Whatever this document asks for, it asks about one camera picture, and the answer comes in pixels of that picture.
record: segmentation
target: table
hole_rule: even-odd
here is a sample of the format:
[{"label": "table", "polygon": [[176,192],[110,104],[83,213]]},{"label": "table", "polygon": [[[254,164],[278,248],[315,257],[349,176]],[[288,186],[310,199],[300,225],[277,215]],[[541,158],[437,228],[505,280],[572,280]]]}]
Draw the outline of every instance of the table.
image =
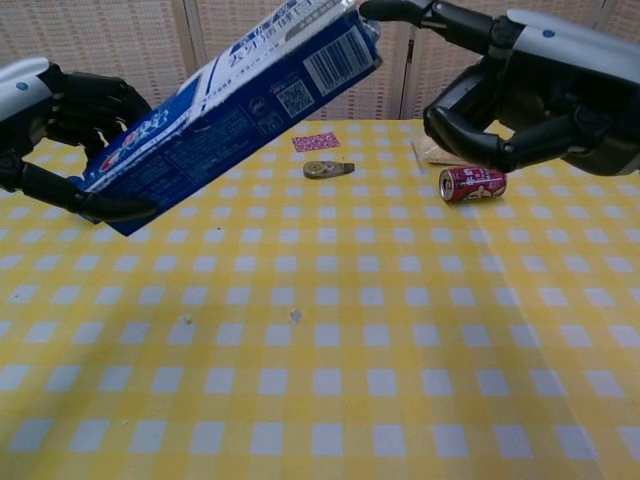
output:
[{"label": "table", "polygon": [[419,130],[304,122],[130,238],[5,195],[0,477],[637,478],[637,176],[448,205]]}]

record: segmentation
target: qr code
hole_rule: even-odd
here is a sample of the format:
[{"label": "qr code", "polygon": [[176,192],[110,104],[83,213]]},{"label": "qr code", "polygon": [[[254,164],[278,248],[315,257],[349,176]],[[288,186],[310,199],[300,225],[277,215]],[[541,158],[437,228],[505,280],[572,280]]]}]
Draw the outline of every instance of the qr code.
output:
[{"label": "qr code", "polygon": [[313,97],[302,80],[287,87],[278,94],[278,100],[291,118],[313,105]]}]

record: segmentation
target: pink card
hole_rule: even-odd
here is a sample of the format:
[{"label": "pink card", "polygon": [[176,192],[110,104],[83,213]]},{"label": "pink card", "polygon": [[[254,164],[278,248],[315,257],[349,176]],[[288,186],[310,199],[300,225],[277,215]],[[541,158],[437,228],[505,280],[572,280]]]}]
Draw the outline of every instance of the pink card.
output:
[{"label": "pink card", "polygon": [[308,152],[310,150],[323,150],[325,148],[339,147],[340,142],[333,133],[321,133],[308,137],[293,137],[291,139],[296,152]]}]

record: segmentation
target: crumb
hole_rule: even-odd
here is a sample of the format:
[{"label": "crumb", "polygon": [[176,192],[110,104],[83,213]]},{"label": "crumb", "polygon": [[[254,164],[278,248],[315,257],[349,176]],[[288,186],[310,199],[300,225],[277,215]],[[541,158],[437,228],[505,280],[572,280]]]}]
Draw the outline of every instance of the crumb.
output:
[{"label": "crumb", "polygon": [[292,323],[295,323],[297,325],[298,323],[300,323],[300,320],[302,320],[302,312],[296,308],[289,314],[289,318],[291,319]]}]

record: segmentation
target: red can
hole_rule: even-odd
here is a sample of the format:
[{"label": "red can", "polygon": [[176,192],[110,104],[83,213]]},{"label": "red can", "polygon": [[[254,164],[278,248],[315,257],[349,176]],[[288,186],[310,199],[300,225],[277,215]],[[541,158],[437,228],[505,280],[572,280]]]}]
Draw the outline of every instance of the red can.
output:
[{"label": "red can", "polygon": [[455,167],[440,172],[440,196],[445,202],[496,198],[507,189],[507,176],[483,167]]}]

